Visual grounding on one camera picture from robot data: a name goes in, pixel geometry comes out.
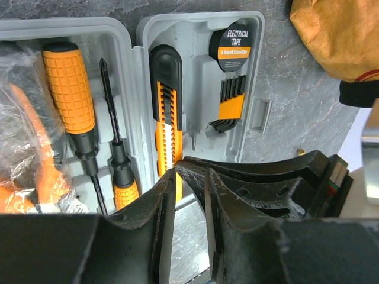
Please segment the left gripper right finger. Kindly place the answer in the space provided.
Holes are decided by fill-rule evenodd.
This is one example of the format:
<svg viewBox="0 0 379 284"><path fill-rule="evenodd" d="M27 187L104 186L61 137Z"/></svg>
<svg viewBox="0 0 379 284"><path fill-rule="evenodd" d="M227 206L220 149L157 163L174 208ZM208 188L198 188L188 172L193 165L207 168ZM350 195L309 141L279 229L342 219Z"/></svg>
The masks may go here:
<svg viewBox="0 0 379 284"><path fill-rule="evenodd" d="M271 218L205 175L216 283L377 283L378 220Z"/></svg>

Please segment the orange screwdriver thick shaft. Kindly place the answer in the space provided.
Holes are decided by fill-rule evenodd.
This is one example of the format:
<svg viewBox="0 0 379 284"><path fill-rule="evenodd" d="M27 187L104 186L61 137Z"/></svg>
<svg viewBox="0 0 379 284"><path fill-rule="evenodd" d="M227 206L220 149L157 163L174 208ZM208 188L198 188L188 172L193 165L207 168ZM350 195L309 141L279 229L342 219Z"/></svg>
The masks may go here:
<svg viewBox="0 0 379 284"><path fill-rule="evenodd" d="M100 211L107 216L98 179L95 112L82 53L77 44L58 41L45 44L42 55L56 108L71 137L75 155L92 180Z"/></svg>

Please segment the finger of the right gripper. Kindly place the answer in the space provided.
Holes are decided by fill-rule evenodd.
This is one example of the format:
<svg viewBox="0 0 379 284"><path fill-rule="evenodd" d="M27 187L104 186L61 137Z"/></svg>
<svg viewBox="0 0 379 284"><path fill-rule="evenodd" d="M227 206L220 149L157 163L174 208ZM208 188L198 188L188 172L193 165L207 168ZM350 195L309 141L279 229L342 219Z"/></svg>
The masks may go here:
<svg viewBox="0 0 379 284"><path fill-rule="evenodd" d="M212 169L235 195L270 217L302 218L316 197L329 159L320 151L269 163L227 163L187 156L176 172L205 204L205 174Z"/></svg>

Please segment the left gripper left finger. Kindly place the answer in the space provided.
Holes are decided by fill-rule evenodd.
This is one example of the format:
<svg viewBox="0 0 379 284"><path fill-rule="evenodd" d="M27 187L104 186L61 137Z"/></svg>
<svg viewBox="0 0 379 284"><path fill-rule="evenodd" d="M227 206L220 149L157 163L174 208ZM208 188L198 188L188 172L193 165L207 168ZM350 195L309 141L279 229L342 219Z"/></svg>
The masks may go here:
<svg viewBox="0 0 379 284"><path fill-rule="evenodd" d="M2 283L168 283L175 171L141 197L97 214L1 216Z"/></svg>

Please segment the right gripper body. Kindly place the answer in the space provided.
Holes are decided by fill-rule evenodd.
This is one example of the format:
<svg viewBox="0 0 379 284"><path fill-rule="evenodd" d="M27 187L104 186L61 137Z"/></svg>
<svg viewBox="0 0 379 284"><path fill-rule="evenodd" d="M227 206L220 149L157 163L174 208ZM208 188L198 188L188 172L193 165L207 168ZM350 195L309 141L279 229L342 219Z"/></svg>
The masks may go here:
<svg viewBox="0 0 379 284"><path fill-rule="evenodd" d="M353 178L349 175L348 164L337 154L329 157L329 163L322 175L320 186L307 210L308 218L340 216Z"/></svg>

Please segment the orange screwdriver thin shaft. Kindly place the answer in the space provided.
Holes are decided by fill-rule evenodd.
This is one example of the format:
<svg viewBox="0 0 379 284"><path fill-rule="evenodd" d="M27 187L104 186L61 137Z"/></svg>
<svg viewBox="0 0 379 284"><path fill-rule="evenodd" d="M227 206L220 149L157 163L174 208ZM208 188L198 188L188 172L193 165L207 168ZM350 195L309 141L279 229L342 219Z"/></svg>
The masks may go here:
<svg viewBox="0 0 379 284"><path fill-rule="evenodd" d="M111 167L113 169L115 207L119 211L139 197L139 190L137 188L134 172L131 168L131 161L126 155L124 143L120 136L108 67L103 57L99 60L99 68L113 130Z"/></svg>

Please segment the grey plastic tool case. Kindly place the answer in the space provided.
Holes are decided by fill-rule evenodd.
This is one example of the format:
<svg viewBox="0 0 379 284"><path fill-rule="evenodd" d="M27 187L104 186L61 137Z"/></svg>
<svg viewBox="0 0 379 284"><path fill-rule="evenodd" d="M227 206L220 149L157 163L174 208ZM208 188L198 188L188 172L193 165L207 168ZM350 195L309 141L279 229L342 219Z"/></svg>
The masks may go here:
<svg viewBox="0 0 379 284"><path fill-rule="evenodd" d="M252 29L252 50L244 65L226 73L208 54L214 31L242 21ZM147 192L158 180L158 153L155 149L156 121L153 119L150 90L149 53L158 45L176 49L182 60L182 151L221 162L239 162L246 132L254 122L254 97L265 20L260 12L199 12L161 14L144 18L136 29L136 45L121 22L110 17L2 20L1 39L40 48L44 43L69 40L84 57L94 97L97 118L99 179L107 210L116 210L111 188L110 115L100 78L99 60L104 58L110 72L121 138L136 175L138 189ZM221 82L246 76L242 117L236 126L218 133L210 122L218 119Z"/></svg>

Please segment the orange handled pliers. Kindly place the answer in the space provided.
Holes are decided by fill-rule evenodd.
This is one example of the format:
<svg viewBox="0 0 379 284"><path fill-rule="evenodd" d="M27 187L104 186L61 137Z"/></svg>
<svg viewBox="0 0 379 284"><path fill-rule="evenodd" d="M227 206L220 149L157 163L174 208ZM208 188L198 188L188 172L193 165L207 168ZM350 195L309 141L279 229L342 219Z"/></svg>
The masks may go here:
<svg viewBox="0 0 379 284"><path fill-rule="evenodd" d="M66 212L72 200L65 134L38 84L1 83L1 213Z"/></svg>

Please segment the orange utility knife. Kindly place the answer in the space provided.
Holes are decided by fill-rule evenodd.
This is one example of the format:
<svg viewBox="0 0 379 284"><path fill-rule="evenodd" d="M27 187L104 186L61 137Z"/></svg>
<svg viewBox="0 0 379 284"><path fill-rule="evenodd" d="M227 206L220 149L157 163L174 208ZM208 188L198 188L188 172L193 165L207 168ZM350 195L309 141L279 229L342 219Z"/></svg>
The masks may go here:
<svg viewBox="0 0 379 284"><path fill-rule="evenodd" d="M161 44L149 53L158 174L182 159L182 60L172 46Z"/></svg>

